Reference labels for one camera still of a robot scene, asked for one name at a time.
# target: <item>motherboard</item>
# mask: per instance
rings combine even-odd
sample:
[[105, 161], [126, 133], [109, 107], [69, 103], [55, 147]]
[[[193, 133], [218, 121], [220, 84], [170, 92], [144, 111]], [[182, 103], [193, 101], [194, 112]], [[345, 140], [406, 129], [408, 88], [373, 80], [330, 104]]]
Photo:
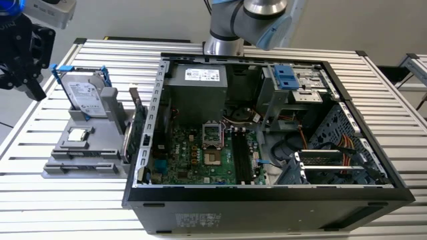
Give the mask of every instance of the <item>motherboard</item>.
[[[173, 128], [168, 159], [154, 160], [153, 184], [265, 184], [262, 166], [256, 163], [260, 149], [254, 132], [238, 131], [242, 145], [242, 141], [236, 143], [234, 130], [224, 130], [220, 124], [216, 128], [213, 124]], [[242, 174], [248, 176], [244, 183], [238, 180]]]

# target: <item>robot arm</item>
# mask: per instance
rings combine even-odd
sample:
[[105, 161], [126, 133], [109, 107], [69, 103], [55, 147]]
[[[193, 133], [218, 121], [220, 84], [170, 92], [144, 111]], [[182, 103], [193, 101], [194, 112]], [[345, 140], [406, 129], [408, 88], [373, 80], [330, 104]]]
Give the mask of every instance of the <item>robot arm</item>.
[[244, 40], [265, 51], [277, 47], [292, 23], [285, 9], [286, 0], [212, 0], [204, 54], [242, 56]]
[[41, 69], [49, 67], [55, 32], [25, 14], [63, 29], [74, 8], [74, 0], [0, 0], [0, 89], [15, 88], [35, 101], [46, 97]]

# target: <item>green circuit board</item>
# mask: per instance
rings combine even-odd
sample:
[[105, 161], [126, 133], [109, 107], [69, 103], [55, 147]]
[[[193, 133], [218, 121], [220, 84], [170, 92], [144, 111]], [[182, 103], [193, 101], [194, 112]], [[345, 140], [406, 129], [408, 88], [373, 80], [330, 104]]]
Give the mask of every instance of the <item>green circuit board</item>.
[[[172, 132], [170, 154], [166, 160], [166, 173], [161, 176], [164, 185], [234, 185], [234, 162], [232, 152], [230, 132], [224, 132], [222, 149], [201, 148], [201, 127], [176, 127]], [[256, 143], [254, 133], [246, 134], [248, 148]], [[254, 164], [253, 153], [249, 153], [248, 161]], [[209, 156], [216, 161], [205, 160]], [[260, 175], [253, 178], [254, 184], [265, 184], [262, 167], [258, 168]]]

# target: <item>metal rail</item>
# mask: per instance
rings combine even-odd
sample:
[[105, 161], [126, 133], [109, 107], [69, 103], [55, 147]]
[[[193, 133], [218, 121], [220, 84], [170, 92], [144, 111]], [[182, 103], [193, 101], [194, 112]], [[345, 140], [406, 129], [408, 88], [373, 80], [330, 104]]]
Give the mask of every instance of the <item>metal rail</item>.
[[[61, 64], [109, 69], [118, 100], [133, 108], [129, 84], [149, 104], [160, 52], [200, 54], [200, 44], [87, 40]], [[246, 57], [328, 61], [416, 202], [352, 232], [304, 238], [427, 239], [427, 127], [368, 57], [353, 51], [245, 47]], [[53, 78], [47, 98], [31, 103], [0, 146], [0, 234], [15, 238], [146, 238], [132, 211], [121, 209], [125, 179], [42, 179], [39, 173], [69, 119], [69, 103]], [[178, 236], [202, 239], [300, 239], [280, 233]]]

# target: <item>label on power supply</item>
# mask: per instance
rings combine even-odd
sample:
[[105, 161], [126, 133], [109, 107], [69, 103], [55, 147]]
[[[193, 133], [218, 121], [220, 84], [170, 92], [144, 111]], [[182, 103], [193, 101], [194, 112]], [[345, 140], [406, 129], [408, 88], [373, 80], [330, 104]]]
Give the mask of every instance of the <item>label on power supply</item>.
[[221, 213], [176, 213], [176, 225], [181, 228], [218, 227]]
[[185, 80], [188, 81], [220, 81], [220, 70], [217, 69], [194, 69], [185, 70]]
[[103, 117], [106, 114], [95, 87], [87, 82], [69, 82], [67, 87], [81, 112], [90, 117]]

